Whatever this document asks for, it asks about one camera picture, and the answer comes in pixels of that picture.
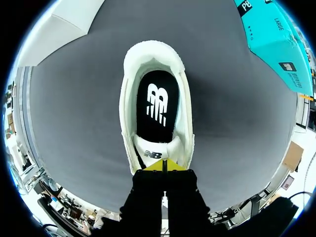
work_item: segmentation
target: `wall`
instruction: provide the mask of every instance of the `wall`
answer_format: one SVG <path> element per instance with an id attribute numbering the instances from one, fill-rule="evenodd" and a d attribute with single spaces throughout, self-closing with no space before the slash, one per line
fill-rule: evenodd
<path id="1" fill-rule="evenodd" d="M 290 197 L 291 195 L 301 192 L 304 190 L 304 181 L 305 175 L 308 168 L 308 165 L 316 153 L 316 133 L 307 129 L 305 133 L 295 132 L 292 137 L 292 141 L 301 146 L 304 149 L 302 155 L 302 161 L 299 164 L 298 172 L 294 172 L 291 176 L 294 178 L 293 183 L 288 188 L 288 190 L 279 189 L 278 194 L 283 197 Z M 313 192 L 316 185 L 316 163 L 313 161 L 307 179 L 305 191 Z M 309 200 L 308 195 L 299 195 L 292 199 L 293 203 L 299 207 L 298 212 L 296 213 L 297 217 L 299 213 L 303 210 L 303 205 Z"/>

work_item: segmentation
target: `yellow clip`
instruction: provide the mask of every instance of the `yellow clip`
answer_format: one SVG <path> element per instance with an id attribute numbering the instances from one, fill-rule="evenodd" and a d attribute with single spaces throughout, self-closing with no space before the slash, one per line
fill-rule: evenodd
<path id="1" fill-rule="evenodd" d="M 160 159 L 159 161 L 157 161 L 156 163 L 152 164 L 151 166 L 148 166 L 144 170 L 162 171 L 162 163 L 163 163 L 163 159 Z M 173 171 L 173 170 L 186 170 L 186 169 L 183 168 L 182 166 L 179 166 L 178 164 L 176 164 L 172 160 L 167 159 L 167 170 L 168 171 Z"/>

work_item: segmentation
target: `shoe tongue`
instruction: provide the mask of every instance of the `shoe tongue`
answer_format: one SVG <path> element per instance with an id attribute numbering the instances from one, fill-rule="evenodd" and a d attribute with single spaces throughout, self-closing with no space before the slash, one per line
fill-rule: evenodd
<path id="1" fill-rule="evenodd" d="M 169 158 L 177 162 L 178 158 L 183 157 L 184 149 L 178 136 L 169 143 L 155 143 L 135 135 L 134 144 L 139 156 L 147 167 L 163 158 Z"/>

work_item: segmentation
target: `black fabric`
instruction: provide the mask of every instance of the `black fabric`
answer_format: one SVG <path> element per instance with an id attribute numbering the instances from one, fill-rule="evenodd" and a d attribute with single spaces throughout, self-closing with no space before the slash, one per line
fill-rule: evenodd
<path id="1" fill-rule="evenodd" d="M 165 113 L 161 113 L 162 104 L 167 107 Z M 179 88 L 173 75 L 166 71 L 145 74 L 137 93 L 137 135 L 150 142 L 171 142 L 178 104 Z"/>

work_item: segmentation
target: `black border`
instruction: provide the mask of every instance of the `black border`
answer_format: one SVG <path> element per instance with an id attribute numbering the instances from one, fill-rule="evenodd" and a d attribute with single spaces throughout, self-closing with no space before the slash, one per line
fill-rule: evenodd
<path id="1" fill-rule="evenodd" d="M 310 0 L 298 1 L 278 1 L 285 10 L 290 13 L 294 20 L 298 23 L 300 29 L 304 32 L 309 40 L 310 45 L 315 44 L 313 34 L 315 33 L 313 17 L 313 8 L 310 6 Z M 11 65 L 17 54 L 20 42 L 24 38 L 25 33 L 30 29 L 30 26 L 38 19 L 47 6 L 51 4 L 49 0 L 15 0 L 5 1 L 2 3 L 2 13 L 0 15 L 2 34 L 1 34 L 1 83 L 2 92 L 6 85 L 6 79 L 10 73 Z M 6 168 L 6 157 L 3 139 L 1 139 L 1 184 L 2 184 L 2 211 L 5 213 L 5 218 L 2 219 L 2 228 L 6 229 L 10 236 L 28 235 L 28 236 L 42 236 L 44 231 L 34 224 L 32 214 L 27 206 L 22 201 L 17 193 L 12 180 Z M 303 235 L 304 233 L 315 233 L 314 225 L 316 219 L 316 195 L 306 206 L 304 212 L 300 215 L 298 220 L 291 225 L 285 236 Z"/>

